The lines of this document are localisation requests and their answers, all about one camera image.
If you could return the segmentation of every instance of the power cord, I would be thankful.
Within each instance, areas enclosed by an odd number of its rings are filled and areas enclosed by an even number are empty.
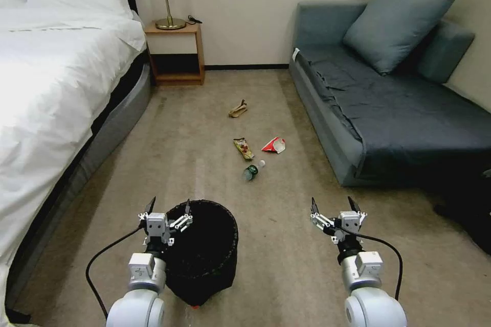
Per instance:
[[[379,238],[371,237],[371,236],[368,236],[368,235],[362,235],[362,234],[359,234],[359,233],[354,233],[354,232],[351,232],[350,230],[346,230],[343,227],[341,228],[341,230],[347,232],[350,235],[354,235],[354,236],[356,236],[358,238],[372,240],[372,241],[376,241],[376,242],[382,243],[382,244],[388,246],[389,248],[391,248],[397,254],[397,258],[399,258],[399,277],[397,278],[397,287],[395,288],[395,297],[394,297],[394,299],[399,300],[400,285],[403,282],[403,257],[400,255],[400,253],[397,250],[397,248],[395,246],[393,246],[392,244],[390,244],[389,242],[386,242],[385,240],[382,240],[382,239],[379,239]]]
[[[188,20],[192,22],[192,23],[190,23],[190,22],[186,21],[186,23],[189,24],[190,26],[193,26],[196,23],[203,24],[203,22],[201,20],[194,18],[192,15],[188,15]]]
[[[92,289],[92,292],[94,293],[96,299],[97,299],[97,302],[99,303],[101,309],[102,309],[102,313],[104,313],[104,318],[107,319],[107,309],[106,307],[104,306],[104,303],[99,295],[99,293],[97,292],[97,289],[96,287],[94,286],[94,283],[92,282],[91,280],[91,276],[89,275],[89,272],[91,270],[91,265],[92,263],[94,263],[94,261],[97,259],[98,256],[100,256],[102,253],[104,253],[105,251],[111,249],[112,247],[114,247],[115,245],[121,243],[123,240],[129,238],[131,235],[134,235],[136,234],[140,229],[142,229],[143,227],[142,226],[138,226],[135,230],[133,230],[132,232],[126,234],[125,236],[123,236],[122,238],[119,238],[117,239],[116,241],[112,242],[111,244],[109,244],[108,246],[104,247],[102,250],[100,250],[99,252],[96,253],[95,256],[92,257],[92,259],[89,261],[89,263],[87,264],[87,268],[85,269],[85,278],[87,280],[87,283],[88,285],[91,287]]]

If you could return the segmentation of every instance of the red and white paper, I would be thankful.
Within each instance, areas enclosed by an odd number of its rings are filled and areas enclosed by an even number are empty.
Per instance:
[[[286,148],[285,140],[283,138],[280,138],[280,137],[275,137],[272,140],[270,140],[268,142],[268,144],[266,144],[262,148],[262,151],[264,151],[264,152],[276,152],[276,153],[280,154],[281,152],[283,152],[285,150],[285,148]]]

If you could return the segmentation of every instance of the plastic bottle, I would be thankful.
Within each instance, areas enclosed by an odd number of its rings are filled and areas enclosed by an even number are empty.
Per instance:
[[[264,160],[259,161],[259,164],[256,165],[249,165],[245,170],[244,173],[242,174],[242,177],[246,181],[251,181],[254,179],[259,172],[264,166],[266,165],[266,162]]]

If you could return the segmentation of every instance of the green bottle label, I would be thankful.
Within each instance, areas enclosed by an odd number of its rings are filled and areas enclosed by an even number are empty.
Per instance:
[[[259,172],[257,167],[255,167],[254,165],[250,165],[247,169],[252,174],[252,177],[256,176],[256,174]]]

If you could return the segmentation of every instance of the nightstand shelf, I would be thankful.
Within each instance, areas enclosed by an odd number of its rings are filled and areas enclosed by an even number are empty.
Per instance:
[[[145,28],[153,76],[157,85],[200,85],[205,79],[199,24],[174,31]]]

